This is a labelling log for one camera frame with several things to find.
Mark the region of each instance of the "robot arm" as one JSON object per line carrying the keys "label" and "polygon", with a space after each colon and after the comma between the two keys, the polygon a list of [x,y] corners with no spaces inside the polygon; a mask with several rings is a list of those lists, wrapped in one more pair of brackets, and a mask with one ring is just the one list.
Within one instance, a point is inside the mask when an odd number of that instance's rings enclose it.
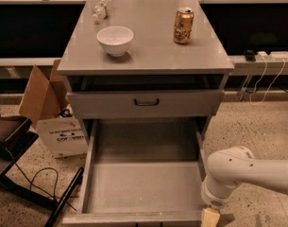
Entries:
{"label": "robot arm", "polygon": [[251,183],[288,195],[288,160],[256,160],[245,147],[216,151],[207,161],[207,177],[201,195],[214,209],[225,207],[230,194]]}

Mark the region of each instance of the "white bowl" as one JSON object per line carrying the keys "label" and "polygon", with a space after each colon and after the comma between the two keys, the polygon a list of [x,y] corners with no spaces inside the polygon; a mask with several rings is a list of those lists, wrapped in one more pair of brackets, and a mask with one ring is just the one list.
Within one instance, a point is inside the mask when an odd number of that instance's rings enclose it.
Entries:
{"label": "white bowl", "polygon": [[127,27],[108,26],[100,30],[96,37],[107,53],[113,57],[120,57],[131,47],[134,35]]}

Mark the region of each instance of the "speckled floor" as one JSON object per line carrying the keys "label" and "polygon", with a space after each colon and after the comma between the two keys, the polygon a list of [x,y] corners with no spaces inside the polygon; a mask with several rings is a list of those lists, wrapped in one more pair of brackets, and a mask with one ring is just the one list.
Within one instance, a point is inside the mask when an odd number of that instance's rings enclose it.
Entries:
{"label": "speckled floor", "polygon": [[[261,93],[253,99],[260,100],[262,97]],[[0,99],[2,115],[15,114],[17,110],[18,100]],[[208,156],[216,150],[239,145],[250,148],[259,159],[288,159],[288,94],[270,94],[260,104],[240,102],[235,94],[225,96],[207,131],[204,149]],[[84,155],[54,159],[40,138],[18,161],[18,165],[31,178],[43,167],[55,168],[59,172],[58,196],[84,163]],[[28,187],[16,166],[7,175],[14,182]],[[52,192],[54,181],[54,173],[45,171],[35,183]],[[74,207],[77,207],[78,194],[79,188],[70,200]],[[74,212],[66,206],[55,225],[61,226],[62,217]],[[244,183],[235,190],[221,213],[227,220],[232,219],[233,214],[235,220],[229,224],[221,221],[219,226],[288,227],[288,196]],[[35,204],[0,191],[0,227],[43,226],[49,214],[49,211]]]}

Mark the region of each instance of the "soda can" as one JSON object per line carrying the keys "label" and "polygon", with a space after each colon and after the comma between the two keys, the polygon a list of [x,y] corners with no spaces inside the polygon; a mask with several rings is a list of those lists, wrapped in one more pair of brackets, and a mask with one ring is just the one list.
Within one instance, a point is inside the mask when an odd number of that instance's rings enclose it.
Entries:
{"label": "soda can", "polygon": [[175,17],[174,42],[187,44],[190,41],[194,12],[190,8],[180,8]]}

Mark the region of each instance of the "bottle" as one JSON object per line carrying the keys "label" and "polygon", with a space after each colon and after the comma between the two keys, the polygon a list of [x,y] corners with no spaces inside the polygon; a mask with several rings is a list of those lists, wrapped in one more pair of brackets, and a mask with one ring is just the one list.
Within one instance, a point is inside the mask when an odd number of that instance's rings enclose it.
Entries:
{"label": "bottle", "polygon": [[108,17],[112,7],[113,0],[99,0],[92,10],[94,23],[99,24],[103,19]]}

